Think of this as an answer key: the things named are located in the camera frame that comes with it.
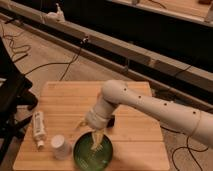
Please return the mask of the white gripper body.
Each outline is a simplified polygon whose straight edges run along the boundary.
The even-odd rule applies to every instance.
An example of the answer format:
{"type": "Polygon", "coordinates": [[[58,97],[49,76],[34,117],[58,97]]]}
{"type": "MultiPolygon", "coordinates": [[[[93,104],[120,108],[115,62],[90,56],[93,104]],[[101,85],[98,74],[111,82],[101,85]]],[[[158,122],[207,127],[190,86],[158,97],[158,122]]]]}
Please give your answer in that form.
{"type": "Polygon", "coordinates": [[[85,115],[85,121],[92,129],[104,129],[107,127],[115,110],[116,106],[114,104],[104,99],[99,99],[85,115]]]}

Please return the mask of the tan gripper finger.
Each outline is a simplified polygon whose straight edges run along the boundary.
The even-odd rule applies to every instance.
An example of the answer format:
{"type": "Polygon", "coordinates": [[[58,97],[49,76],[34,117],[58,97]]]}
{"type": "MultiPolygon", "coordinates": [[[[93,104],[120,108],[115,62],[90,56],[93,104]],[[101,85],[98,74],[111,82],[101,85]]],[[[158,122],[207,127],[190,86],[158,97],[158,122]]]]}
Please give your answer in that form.
{"type": "Polygon", "coordinates": [[[92,140],[93,140],[93,144],[91,147],[92,150],[96,150],[101,146],[103,137],[104,137],[104,130],[94,130],[92,132],[92,140]]]}
{"type": "Polygon", "coordinates": [[[80,122],[78,123],[78,125],[76,126],[76,130],[81,129],[82,127],[85,127],[85,126],[87,126],[87,125],[88,125],[87,121],[82,120],[82,121],[80,121],[80,122]]]}

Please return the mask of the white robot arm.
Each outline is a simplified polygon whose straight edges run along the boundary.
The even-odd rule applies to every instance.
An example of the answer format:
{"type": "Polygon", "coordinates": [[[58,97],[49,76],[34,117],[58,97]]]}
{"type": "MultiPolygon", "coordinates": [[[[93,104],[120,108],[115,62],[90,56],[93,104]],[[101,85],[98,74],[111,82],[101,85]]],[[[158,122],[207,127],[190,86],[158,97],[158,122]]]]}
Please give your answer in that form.
{"type": "Polygon", "coordinates": [[[100,96],[85,114],[83,123],[93,130],[103,130],[120,105],[145,113],[213,149],[213,114],[142,95],[122,80],[108,80],[102,85],[100,96]]]}

